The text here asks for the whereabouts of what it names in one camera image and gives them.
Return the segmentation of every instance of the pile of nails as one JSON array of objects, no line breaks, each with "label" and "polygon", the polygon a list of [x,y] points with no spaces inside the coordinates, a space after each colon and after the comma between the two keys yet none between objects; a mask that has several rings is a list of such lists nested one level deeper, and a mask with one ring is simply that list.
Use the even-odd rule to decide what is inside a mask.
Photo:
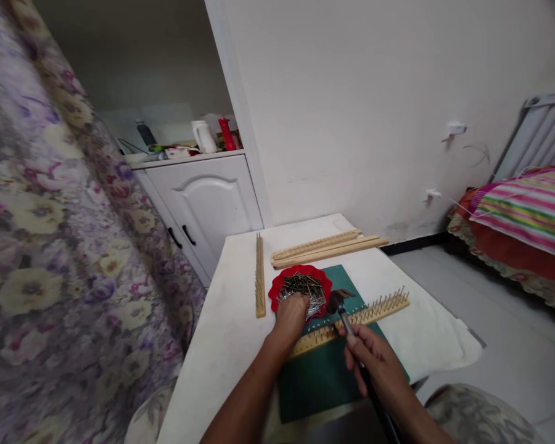
[{"label": "pile of nails", "polygon": [[323,305],[327,303],[321,281],[306,274],[296,273],[292,277],[285,277],[284,285],[279,292],[278,301],[282,302],[294,293],[302,293],[310,298],[310,307],[308,307],[306,312],[306,320],[309,320],[311,316],[321,311]]}]

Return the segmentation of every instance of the person's left hand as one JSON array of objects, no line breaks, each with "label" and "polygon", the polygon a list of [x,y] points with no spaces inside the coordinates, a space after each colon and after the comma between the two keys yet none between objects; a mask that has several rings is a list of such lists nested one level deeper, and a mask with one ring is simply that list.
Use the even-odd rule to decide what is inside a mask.
[{"label": "person's left hand", "polygon": [[306,312],[310,306],[310,299],[300,293],[288,296],[280,302],[277,309],[276,325],[271,332],[272,338],[284,349],[291,350],[304,329]]}]

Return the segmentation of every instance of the door frame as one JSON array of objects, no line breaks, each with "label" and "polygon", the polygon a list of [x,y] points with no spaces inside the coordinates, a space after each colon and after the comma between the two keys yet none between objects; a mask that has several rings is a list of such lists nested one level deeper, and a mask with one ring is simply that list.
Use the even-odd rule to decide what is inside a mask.
[{"label": "door frame", "polygon": [[226,20],[227,15],[224,1],[205,0],[205,7],[208,10],[208,17],[210,18],[216,48],[220,56],[220,64],[224,72],[232,109],[239,124],[245,158],[247,159],[249,173],[253,181],[253,189],[255,190],[257,205],[261,213],[261,220],[265,228],[270,228],[275,226],[275,223],[269,205],[269,195],[267,193],[265,177],[263,176],[263,167],[261,166],[257,139],[255,138],[253,121],[249,112],[249,104],[242,87],[238,56]]}]

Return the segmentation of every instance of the white cabinet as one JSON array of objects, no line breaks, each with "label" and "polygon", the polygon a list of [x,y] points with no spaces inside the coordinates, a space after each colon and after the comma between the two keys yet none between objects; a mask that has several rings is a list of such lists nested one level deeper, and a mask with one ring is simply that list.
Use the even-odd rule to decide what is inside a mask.
[{"label": "white cabinet", "polygon": [[226,236],[263,228],[244,155],[149,168],[146,175],[210,279]]}]

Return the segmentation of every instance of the hand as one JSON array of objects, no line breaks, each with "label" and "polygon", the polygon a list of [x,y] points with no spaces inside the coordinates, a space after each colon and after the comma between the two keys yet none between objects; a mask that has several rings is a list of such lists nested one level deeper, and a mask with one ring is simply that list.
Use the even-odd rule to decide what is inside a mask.
[{"label": "hand", "polygon": [[358,360],[368,369],[372,386],[385,409],[400,426],[406,424],[421,412],[423,407],[411,386],[407,382],[405,372],[389,343],[363,325],[352,325],[354,336],[347,335],[345,328],[339,335],[347,335],[345,347],[345,365],[353,370],[360,392],[368,394],[366,384],[360,374]]},{"label": "hand", "polygon": [[280,302],[277,309],[276,325],[270,336],[289,353],[304,329],[306,312],[310,306],[310,299],[306,295],[295,293]]}]

